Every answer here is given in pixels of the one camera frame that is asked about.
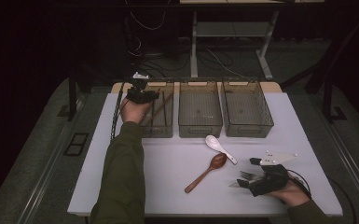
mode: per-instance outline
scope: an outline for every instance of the person's right hand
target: person's right hand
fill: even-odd
[[[310,200],[301,188],[290,179],[283,189],[275,190],[267,195],[278,198],[291,207],[301,205]]]
[[[151,105],[152,103],[136,104],[133,101],[124,98],[120,104],[120,115],[123,123],[126,121],[135,123],[141,122]]]

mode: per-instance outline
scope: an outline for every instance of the brown spoon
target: brown spoon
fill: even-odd
[[[193,190],[201,182],[201,180],[206,175],[208,175],[208,173],[210,171],[219,169],[220,167],[222,167],[226,163],[227,158],[228,158],[228,156],[226,155],[226,153],[219,153],[219,154],[215,155],[211,160],[211,164],[209,165],[209,168],[202,175],[200,175],[196,180],[194,180],[193,183],[191,183],[189,186],[187,186],[187,188],[185,188],[185,192],[189,193],[191,190]]]

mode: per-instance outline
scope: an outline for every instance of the dark green jacket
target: dark green jacket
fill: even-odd
[[[331,219],[309,201],[288,209],[292,224],[330,224]],[[142,129],[125,122],[106,152],[100,195],[91,224],[144,223],[145,177]]]

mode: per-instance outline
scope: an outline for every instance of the desk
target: desk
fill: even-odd
[[[295,4],[303,4],[303,2],[323,3],[324,0],[296,0]],[[277,3],[271,0],[180,0],[180,4],[253,4],[253,3]],[[191,45],[191,59],[190,68],[191,76],[198,76],[196,43],[198,36],[263,36],[264,41],[261,49],[255,53],[260,63],[264,77],[267,80],[272,80],[273,76],[269,70],[269,64],[265,58],[272,33],[275,28],[275,23],[278,19],[279,11],[275,10],[272,13],[270,21],[253,21],[253,22],[198,22],[197,11],[193,15],[193,32]]]
[[[145,149],[145,214],[149,217],[273,217],[286,214],[285,205],[269,196],[253,197],[248,189],[230,188],[240,171],[261,174],[251,165],[251,157],[261,158],[266,150],[298,153],[298,158],[284,164],[302,174],[310,184],[313,199],[330,216],[341,216],[342,209],[322,167],[313,153],[288,96],[279,92],[276,83],[263,83],[266,100],[274,119],[267,138],[229,138],[224,126],[219,137],[222,146],[237,160],[227,161],[219,170],[210,172],[189,194],[184,189],[209,166],[216,154],[203,138],[180,138],[178,134],[178,94],[174,95],[173,138],[144,138]],[[76,183],[68,213],[90,215],[100,189],[104,155],[110,142],[112,117],[117,94],[106,97],[104,108],[91,140],[87,157]],[[121,127],[117,123],[117,133]]]

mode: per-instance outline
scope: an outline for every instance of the floor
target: floor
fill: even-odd
[[[152,77],[190,77],[189,40],[180,39],[177,58],[165,58],[149,49],[144,60],[134,60],[140,73]],[[199,77],[245,76],[264,80],[255,50],[260,39],[201,39],[198,43]],[[272,81],[282,83],[318,62],[329,46],[327,40],[281,40],[270,44],[267,61]],[[359,223],[359,114],[345,95],[333,91],[333,106],[339,106],[346,120],[333,124],[321,115],[322,92],[308,95],[304,78],[283,91],[297,112],[314,152],[331,179],[343,207],[339,223]],[[65,80],[51,95],[45,111],[7,180],[0,189],[0,223],[87,223],[83,217],[66,212],[81,171],[83,160],[110,87],[95,86],[91,93],[78,93],[78,112],[67,121],[68,83]],[[88,133],[79,156],[63,152],[74,133]],[[349,155],[355,166],[348,166],[342,155]],[[264,223],[246,218],[148,218],[146,223]],[[271,217],[274,224],[290,223],[287,217]]]

